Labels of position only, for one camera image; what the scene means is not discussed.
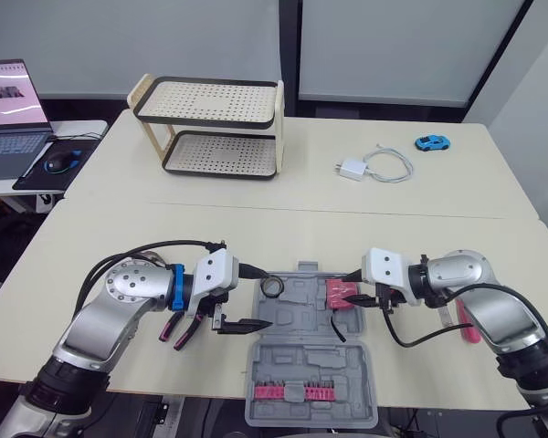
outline white wall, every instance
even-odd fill
[[[548,43],[548,0],[535,0],[464,121],[489,126]]]
[[[548,226],[548,43],[489,129]]]
[[[522,1],[304,0],[300,98],[463,107]]]
[[[0,59],[41,97],[123,98],[144,73],[277,80],[273,0],[0,0]]]

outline cable connector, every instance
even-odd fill
[[[219,251],[220,249],[227,249],[227,245],[224,240],[222,240],[218,244],[216,244],[215,242],[206,242],[205,249],[209,251],[209,253],[213,254],[215,251]]]
[[[361,181],[364,178],[367,164],[355,158],[346,158],[341,164],[335,165],[335,169],[345,178]]]

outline white charger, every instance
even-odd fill
[[[414,166],[412,162],[408,160],[403,154],[393,148],[385,148],[381,144],[377,143],[377,151],[369,152],[364,156],[362,160],[356,160],[355,158],[346,158],[341,164],[335,164],[335,169],[339,171],[341,176],[349,178],[350,180],[361,181],[364,175],[367,173],[369,176],[379,181],[380,183],[400,183],[405,180],[409,180],[414,175]],[[396,157],[404,164],[406,168],[406,174],[402,176],[383,176],[377,172],[372,171],[367,162],[379,153],[387,153]]]
[[[361,181],[365,175],[367,164],[355,158],[346,158],[341,164],[337,164],[335,168],[341,176],[352,180]]]

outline blue toy car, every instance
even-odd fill
[[[429,134],[426,137],[420,137],[414,142],[416,147],[424,152],[427,151],[445,151],[450,147],[450,141],[444,135]]]

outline white table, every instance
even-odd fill
[[[268,270],[294,270],[299,260],[317,260],[321,270],[350,272],[371,246],[412,259],[470,248],[486,255],[500,282],[524,294],[548,322],[548,230],[536,220],[63,200],[0,291],[0,379],[34,378],[69,323],[83,277],[98,260],[137,245],[179,238],[225,239],[240,261]],[[205,254],[199,248],[163,248],[159,253],[189,270]],[[250,316],[253,290],[251,281],[241,280],[230,293],[225,307],[230,320]],[[390,338],[377,309],[365,315],[367,330],[361,340],[371,352],[381,405],[524,407],[514,381],[497,372],[497,362],[483,342],[467,344],[455,332],[402,349]],[[243,397],[248,349],[259,334],[220,336],[205,321],[185,349],[175,352],[171,344],[157,340],[167,318],[168,312],[142,318],[135,340],[111,375],[110,388]],[[437,312],[424,307],[400,308],[394,321],[403,339],[441,327]],[[186,325],[177,328],[173,339]]]
[[[418,151],[427,133],[450,138],[449,151]],[[422,214],[513,219],[538,215],[487,130],[476,124],[294,119],[284,121],[282,172],[270,181],[165,172],[137,119],[125,110],[67,190],[71,200],[240,206],[280,210]],[[415,165],[398,184],[339,177],[336,163],[362,158],[376,143]],[[399,174],[400,162],[379,156],[375,169]]]
[[[51,128],[53,133],[59,137],[69,135],[80,135],[88,132],[93,132],[103,136],[108,130],[108,124],[104,120],[70,120],[70,121],[52,121]],[[33,162],[37,162],[45,151],[53,143],[47,143],[41,153]],[[50,194],[63,193],[60,190],[14,190],[12,186],[16,183],[16,178],[13,180],[0,180],[0,196],[22,196],[26,194]]]

